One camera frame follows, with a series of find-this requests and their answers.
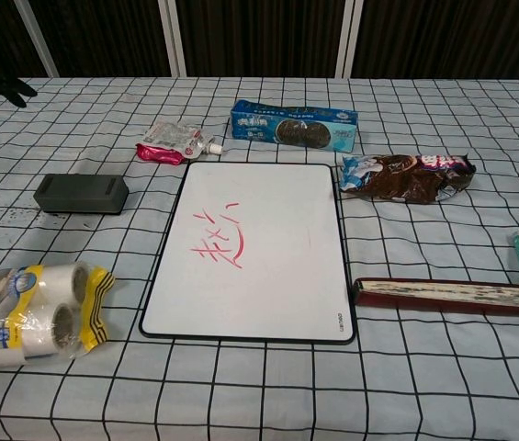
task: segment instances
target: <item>black glove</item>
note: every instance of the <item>black glove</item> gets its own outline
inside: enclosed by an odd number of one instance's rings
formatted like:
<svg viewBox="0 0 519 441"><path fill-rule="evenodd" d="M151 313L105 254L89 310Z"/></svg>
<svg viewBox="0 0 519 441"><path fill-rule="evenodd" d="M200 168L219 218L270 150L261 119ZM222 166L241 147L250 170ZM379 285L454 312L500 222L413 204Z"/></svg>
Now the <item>black glove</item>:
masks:
<svg viewBox="0 0 519 441"><path fill-rule="evenodd" d="M22 96L36 96L37 91L17 78L0 78L0 95L17 107L26 107Z"/></svg>

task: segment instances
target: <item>small whiteboard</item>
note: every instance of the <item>small whiteboard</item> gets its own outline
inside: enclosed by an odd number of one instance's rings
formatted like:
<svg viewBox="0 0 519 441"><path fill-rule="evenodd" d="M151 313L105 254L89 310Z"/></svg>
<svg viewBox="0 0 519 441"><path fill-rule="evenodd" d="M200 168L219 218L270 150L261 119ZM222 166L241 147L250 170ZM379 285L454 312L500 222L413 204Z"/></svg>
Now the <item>small whiteboard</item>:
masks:
<svg viewBox="0 0 519 441"><path fill-rule="evenodd" d="M191 164L141 332L349 343L338 219L327 165Z"/></svg>

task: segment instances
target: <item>table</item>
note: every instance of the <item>table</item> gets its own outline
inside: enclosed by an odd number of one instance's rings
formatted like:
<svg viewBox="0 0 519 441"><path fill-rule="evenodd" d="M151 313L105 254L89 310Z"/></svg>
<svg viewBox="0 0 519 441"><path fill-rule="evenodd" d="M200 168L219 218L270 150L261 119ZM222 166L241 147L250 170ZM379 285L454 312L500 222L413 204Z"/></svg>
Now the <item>table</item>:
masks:
<svg viewBox="0 0 519 441"><path fill-rule="evenodd" d="M0 369L0 439L519 440L519 317L356 309L347 346L148 340L143 293L184 165L145 163L160 116L200 124L220 161L325 163L339 153L231 138L237 98L355 108L355 154L469 154L440 204L343 198L352 277L519 283L519 81L31 79L0 97L0 266L83 259L113 270L110 342L75 361ZM119 216L48 215L46 173L124 174Z"/></svg>

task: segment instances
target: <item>plastic bag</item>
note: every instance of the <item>plastic bag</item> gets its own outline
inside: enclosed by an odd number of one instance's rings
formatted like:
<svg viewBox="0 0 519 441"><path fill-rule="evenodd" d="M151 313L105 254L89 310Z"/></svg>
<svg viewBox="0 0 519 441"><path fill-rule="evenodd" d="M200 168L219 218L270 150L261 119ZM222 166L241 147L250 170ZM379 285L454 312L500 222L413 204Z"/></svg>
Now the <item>plastic bag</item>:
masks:
<svg viewBox="0 0 519 441"><path fill-rule="evenodd" d="M107 340L106 269L76 262L0 270L0 366L74 358Z"/></svg>
<svg viewBox="0 0 519 441"><path fill-rule="evenodd" d="M343 158L340 187L374 198L430 204L463 191L475 173L467 156L352 156Z"/></svg>
<svg viewBox="0 0 519 441"><path fill-rule="evenodd" d="M137 143L137 154L143 161L178 165L196 159L201 153L222 154L222 146L214 138L205 138L195 127L159 120Z"/></svg>

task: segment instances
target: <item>whiteboard eraser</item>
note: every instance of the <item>whiteboard eraser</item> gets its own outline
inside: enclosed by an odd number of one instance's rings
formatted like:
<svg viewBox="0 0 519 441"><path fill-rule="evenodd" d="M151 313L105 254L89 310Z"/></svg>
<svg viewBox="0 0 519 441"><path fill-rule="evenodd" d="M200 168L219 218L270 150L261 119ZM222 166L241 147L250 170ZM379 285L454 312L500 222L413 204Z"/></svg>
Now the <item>whiteboard eraser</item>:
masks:
<svg viewBox="0 0 519 441"><path fill-rule="evenodd" d="M45 175L34 199L48 213L122 211L129 188L121 175Z"/></svg>

